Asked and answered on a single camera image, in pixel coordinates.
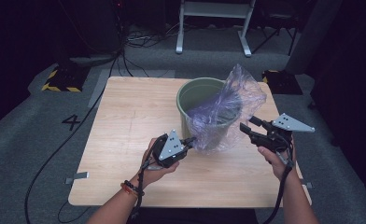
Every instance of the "light wood surface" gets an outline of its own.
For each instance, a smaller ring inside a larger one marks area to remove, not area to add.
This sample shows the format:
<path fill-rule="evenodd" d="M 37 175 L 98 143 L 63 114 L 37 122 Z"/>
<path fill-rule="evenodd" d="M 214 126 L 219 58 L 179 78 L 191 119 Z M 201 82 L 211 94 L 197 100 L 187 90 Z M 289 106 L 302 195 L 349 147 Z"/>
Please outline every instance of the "light wood surface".
<path fill-rule="evenodd" d="M 176 94 L 187 81 L 148 77 L 108 80 L 77 170 L 89 172 L 89 178 L 75 180 L 71 204 L 104 204 L 120 189 L 121 182 L 138 171 L 151 138 L 173 129 L 181 136 Z M 279 113 L 270 89 L 259 84 L 267 101 L 255 116 L 276 119 Z M 251 128 L 265 133 L 262 128 Z M 145 189 L 142 206 L 274 207 L 278 187 L 271 165 L 245 136 L 235 147 L 211 155 L 190 150 L 173 174 Z"/>

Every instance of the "plastic bag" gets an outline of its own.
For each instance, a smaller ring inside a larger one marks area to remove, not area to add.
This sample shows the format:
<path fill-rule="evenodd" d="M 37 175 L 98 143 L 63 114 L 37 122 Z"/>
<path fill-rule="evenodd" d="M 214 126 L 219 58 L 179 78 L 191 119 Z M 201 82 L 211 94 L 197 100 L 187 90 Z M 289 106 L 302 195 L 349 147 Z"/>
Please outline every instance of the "plastic bag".
<path fill-rule="evenodd" d="M 266 97 L 253 76 L 237 64 L 219 93 L 187 112 L 186 123 L 197 138 L 194 148 L 210 154 L 233 147 L 245 136 L 239 123 L 246 123 Z"/>

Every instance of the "person's right hand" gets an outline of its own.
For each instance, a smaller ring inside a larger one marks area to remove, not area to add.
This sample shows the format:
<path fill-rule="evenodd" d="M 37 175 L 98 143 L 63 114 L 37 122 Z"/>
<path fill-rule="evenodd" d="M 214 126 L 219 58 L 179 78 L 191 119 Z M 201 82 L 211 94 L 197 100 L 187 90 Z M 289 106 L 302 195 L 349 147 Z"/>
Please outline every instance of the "person's right hand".
<path fill-rule="evenodd" d="M 276 178 L 279 179 L 279 181 L 282 179 L 282 174 L 285 171 L 286 165 L 279 159 L 279 157 L 270 151 L 266 147 L 258 147 L 259 153 L 264 156 L 265 160 L 268 161 L 273 166 L 274 175 Z M 284 158 L 287 157 L 287 152 L 281 153 Z M 296 152 L 293 148 L 293 161 L 296 162 Z"/>

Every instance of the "chair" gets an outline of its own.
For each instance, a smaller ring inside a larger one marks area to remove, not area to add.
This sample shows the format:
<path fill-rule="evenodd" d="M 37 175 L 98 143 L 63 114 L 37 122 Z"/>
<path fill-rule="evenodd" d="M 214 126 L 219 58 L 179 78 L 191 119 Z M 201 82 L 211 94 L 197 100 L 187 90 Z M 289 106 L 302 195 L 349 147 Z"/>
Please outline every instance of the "chair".
<path fill-rule="evenodd" d="M 281 29 L 286 29 L 291 37 L 288 53 L 290 56 L 297 32 L 304 26 L 308 18 L 307 14 L 311 12 L 314 2 L 314 0 L 259 0 L 253 12 L 254 25 L 259 26 L 262 31 L 265 27 L 274 28 L 275 31 L 269 36 L 264 33 L 266 39 L 253 50 L 253 53 L 267 43 L 271 37 L 279 35 Z M 289 31 L 290 29 L 294 29 L 293 35 Z"/>

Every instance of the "metal bracket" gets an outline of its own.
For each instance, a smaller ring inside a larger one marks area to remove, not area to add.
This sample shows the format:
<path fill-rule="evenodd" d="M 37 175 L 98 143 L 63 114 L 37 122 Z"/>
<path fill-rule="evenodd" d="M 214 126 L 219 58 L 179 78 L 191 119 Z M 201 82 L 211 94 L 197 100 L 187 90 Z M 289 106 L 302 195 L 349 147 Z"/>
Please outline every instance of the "metal bracket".
<path fill-rule="evenodd" d="M 280 129 L 286 131 L 295 131 L 295 132 L 309 132 L 314 133 L 315 128 L 310 127 L 288 115 L 283 113 L 276 120 L 273 121 L 273 126 L 278 127 Z"/>
<path fill-rule="evenodd" d="M 73 184 L 73 181 L 75 179 L 85 179 L 85 178 L 88 178 L 88 177 L 90 177 L 90 173 L 82 172 L 82 173 L 78 173 L 78 174 L 73 175 L 73 178 L 67 177 L 65 179 L 64 183 L 67 184 L 67 185 L 71 185 L 71 184 Z"/>
<path fill-rule="evenodd" d="M 165 145 L 163 146 L 159 160 L 163 161 L 171 156 L 175 156 L 175 154 L 183 151 L 183 149 L 184 147 L 180 143 L 179 136 L 177 136 L 175 130 L 172 130 L 168 135 L 168 139 L 166 140 Z"/>

